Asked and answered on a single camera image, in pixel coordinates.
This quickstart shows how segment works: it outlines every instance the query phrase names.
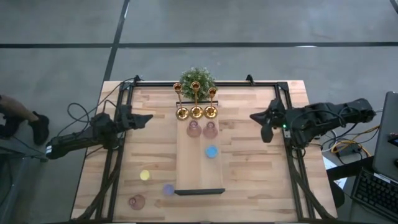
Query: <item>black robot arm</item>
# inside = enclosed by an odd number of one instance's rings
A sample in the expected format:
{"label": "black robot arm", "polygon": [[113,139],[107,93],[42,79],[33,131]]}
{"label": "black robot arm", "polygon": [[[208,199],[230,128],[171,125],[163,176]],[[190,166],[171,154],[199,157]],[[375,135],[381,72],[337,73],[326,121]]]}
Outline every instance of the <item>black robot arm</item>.
{"label": "black robot arm", "polygon": [[79,133],[57,136],[47,143],[45,155],[49,159],[58,159],[70,151],[95,145],[104,149],[115,149],[119,146],[118,133],[130,129],[144,128],[153,115],[132,114],[131,105],[121,105],[117,110],[115,121],[106,113],[99,113],[90,121],[90,127]]}
{"label": "black robot arm", "polygon": [[285,109],[282,102],[272,100],[264,112],[251,114],[250,118],[259,123],[264,142],[271,142],[272,128],[284,128],[290,134],[293,147],[304,148],[318,135],[324,135],[347,123],[370,122],[376,113],[365,99],[334,105],[315,103],[303,108]]}

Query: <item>keyboard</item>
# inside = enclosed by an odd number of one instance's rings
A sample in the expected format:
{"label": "keyboard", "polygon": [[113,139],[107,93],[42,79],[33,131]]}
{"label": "keyboard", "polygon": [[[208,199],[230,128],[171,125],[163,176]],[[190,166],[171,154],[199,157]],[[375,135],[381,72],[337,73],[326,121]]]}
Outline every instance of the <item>keyboard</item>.
{"label": "keyboard", "polygon": [[351,198],[376,213],[398,222],[397,183],[363,169],[356,177]]}

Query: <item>person's leg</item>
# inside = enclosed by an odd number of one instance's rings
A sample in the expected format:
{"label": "person's leg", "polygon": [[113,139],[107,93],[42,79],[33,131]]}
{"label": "person's leg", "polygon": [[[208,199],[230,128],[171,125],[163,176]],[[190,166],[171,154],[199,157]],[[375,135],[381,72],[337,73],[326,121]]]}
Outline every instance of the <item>person's leg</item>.
{"label": "person's leg", "polygon": [[34,142],[41,145],[49,136],[49,119],[35,111],[28,110],[19,101],[5,95],[0,96],[0,110],[6,117],[5,137],[10,138],[25,119],[33,129]]}

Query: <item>yellow ball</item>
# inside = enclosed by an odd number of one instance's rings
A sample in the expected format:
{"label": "yellow ball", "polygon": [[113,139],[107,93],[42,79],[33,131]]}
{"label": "yellow ball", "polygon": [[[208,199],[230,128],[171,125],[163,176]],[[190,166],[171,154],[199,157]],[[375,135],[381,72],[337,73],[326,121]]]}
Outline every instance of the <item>yellow ball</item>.
{"label": "yellow ball", "polygon": [[141,171],[141,173],[139,174],[139,178],[141,178],[141,180],[149,180],[150,178],[149,171],[148,170]]}

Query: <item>wooden board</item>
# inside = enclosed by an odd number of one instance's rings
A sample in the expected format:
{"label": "wooden board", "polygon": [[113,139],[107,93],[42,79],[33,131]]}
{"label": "wooden board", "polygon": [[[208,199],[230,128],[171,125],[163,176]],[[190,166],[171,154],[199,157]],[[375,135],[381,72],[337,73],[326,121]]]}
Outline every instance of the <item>wooden board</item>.
{"label": "wooden board", "polygon": [[208,146],[220,147],[219,136],[214,139],[207,139],[203,135],[203,130],[207,122],[212,121],[219,130],[218,117],[208,119],[202,117],[198,119],[198,124],[202,128],[202,134],[197,138],[187,135],[187,128],[192,119],[177,121],[177,184],[176,190],[203,190],[223,188],[223,173],[221,152],[213,158],[206,156],[205,150]]}
{"label": "wooden board", "polygon": [[[120,82],[105,82],[101,99]],[[289,81],[293,106],[308,104],[303,81]],[[296,221],[292,187],[280,131],[274,131],[271,143],[261,141],[260,125],[249,118],[264,111],[275,98],[267,87],[220,87],[217,92],[220,111],[220,150],[223,165],[221,195],[164,196],[164,184],[176,184],[177,96],[170,88],[135,88],[133,113],[153,114],[145,129],[128,131],[118,197],[114,211],[116,222],[274,222]],[[109,100],[116,102],[117,92]],[[109,105],[106,111],[113,114]],[[73,208],[79,216],[98,193],[105,151],[86,159]],[[332,215],[336,209],[319,147],[310,145],[305,155],[310,188]],[[152,179],[142,182],[139,173],[147,169]],[[127,200],[135,194],[146,197],[146,206],[134,211]],[[302,196],[304,213],[305,200]]]}

